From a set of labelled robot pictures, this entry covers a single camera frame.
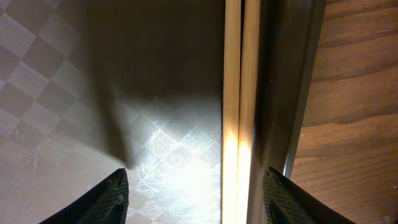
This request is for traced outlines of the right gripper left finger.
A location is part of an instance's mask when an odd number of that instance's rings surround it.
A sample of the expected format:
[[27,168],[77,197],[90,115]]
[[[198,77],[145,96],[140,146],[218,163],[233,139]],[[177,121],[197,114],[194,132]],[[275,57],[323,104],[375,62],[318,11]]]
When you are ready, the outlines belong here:
[[120,168],[40,224],[125,224],[128,205],[128,177]]

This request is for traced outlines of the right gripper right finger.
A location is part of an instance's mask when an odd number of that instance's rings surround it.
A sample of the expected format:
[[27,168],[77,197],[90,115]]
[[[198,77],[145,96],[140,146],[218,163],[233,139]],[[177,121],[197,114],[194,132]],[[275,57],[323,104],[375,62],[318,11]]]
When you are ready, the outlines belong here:
[[264,176],[264,208],[267,223],[272,224],[353,224],[301,189],[273,167]]

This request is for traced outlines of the wooden chopstick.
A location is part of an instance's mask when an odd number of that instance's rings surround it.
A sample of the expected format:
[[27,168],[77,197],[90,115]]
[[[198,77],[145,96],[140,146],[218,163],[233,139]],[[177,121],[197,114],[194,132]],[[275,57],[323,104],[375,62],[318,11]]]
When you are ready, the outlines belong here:
[[249,179],[254,137],[259,26],[261,1],[246,0],[244,5],[241,81],[239,100],[238,174],[236,223],[244,224],[248,217]]
[[241,0],[226,0],[222,116],[222,224],[236,222],[240,65]]

